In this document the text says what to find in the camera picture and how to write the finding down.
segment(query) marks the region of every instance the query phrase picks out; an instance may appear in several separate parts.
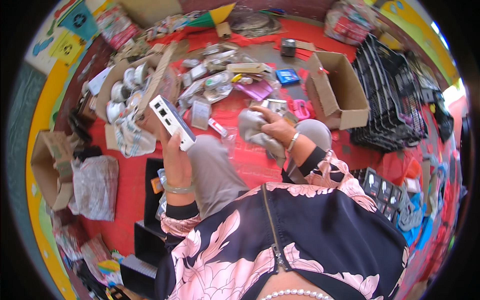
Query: pearl necklace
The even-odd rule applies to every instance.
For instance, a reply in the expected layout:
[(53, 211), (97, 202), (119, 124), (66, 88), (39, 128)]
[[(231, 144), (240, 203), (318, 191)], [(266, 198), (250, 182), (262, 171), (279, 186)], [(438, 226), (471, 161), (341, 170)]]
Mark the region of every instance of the pearl necklace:
[(270, 295), (266, 295), (265, 298), (262, 298), (260, 300), (271, 300), (271, 298), (276, 298), (278, 296), (283, 296), (283, 295), (303, 295), (303, 296), (310, 296), (311, 298), (315, 299), (323, 299), (323, 300), (334, 300), (333, 298), (330, 298), (328, 296), (324, 296), (322, 293), (317, 293), (317, 292), (310, 292), (309, 290), (304, 291), (303, 289), (286, 289), (286, 290), (280, 290), (278, 292), (273, 292)]

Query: silver bracelet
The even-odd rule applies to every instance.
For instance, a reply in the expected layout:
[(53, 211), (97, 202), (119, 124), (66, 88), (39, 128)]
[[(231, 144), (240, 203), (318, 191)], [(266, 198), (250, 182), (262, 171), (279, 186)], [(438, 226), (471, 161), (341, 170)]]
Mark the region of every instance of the silver bracelet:
[(162, 185), (167, 192), (174, 193), (174, 194), (188, 194), (190, 192), (195, 191), (195, 186), (193, 185), (193, 182), (189, 187), (186, 187), (186, 188), (174, 188), (172, 186), (169, 186), (167, 181), (163, 182)]
[(295, 142), (297, 141), (297, 138), (298, 138), (299, 135), (300, 135), (300, 132), (297, 132), (297, 133), (293, 136), (292, 141), (290, 142), (290, 145), (288, 145), (287, 152), (292, 151), (293, 145), (294, 145)]

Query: white device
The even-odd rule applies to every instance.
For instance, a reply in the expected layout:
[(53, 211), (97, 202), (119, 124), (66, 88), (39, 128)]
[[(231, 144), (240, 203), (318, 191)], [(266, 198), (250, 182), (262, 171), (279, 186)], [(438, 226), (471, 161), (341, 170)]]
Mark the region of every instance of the white device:
[(168, 100), (158, 95), (150, 101), (148, 105), (155, 112), (170, 135), (173, 135), (177, 130), (181, 131), (181, 150), (188, 151), (188, 149), (195, 144), (197, 138), (180, 117), (177, 109)]

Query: zipper pull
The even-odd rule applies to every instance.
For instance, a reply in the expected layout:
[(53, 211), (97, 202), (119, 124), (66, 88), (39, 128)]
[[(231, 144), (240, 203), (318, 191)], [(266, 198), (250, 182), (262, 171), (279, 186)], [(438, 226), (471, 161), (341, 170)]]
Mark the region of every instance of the zipper pull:
[(272, 249), (273, 253), (275, 254), (277, 264), (282, 266), (285, 271), (287, 271), (288, 268), (285, 266), (285, 262), (283, 261), (282, 252), (280, 252), (280, 249), (276, 243), (272, 244)]

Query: gray pants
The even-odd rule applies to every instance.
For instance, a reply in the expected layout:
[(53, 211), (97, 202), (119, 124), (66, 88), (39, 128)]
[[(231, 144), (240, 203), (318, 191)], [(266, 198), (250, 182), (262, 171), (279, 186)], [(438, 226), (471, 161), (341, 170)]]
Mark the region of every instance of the gray pants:
[[(330, 130), (318, 120), (307, 119), (295, 127), (323, 150), (332, 147)], [(228, 161), (228, 151), (220, 141), (208, 134), (197, 136), (195, 145), (188, 151), (192, 164), (192, 181), (200, 218), (213, 215), (238, 197), (240, 191), (248, 191)], [(295, 162), (290, 157), (286, 172), (296, 184), (306, 184)]]

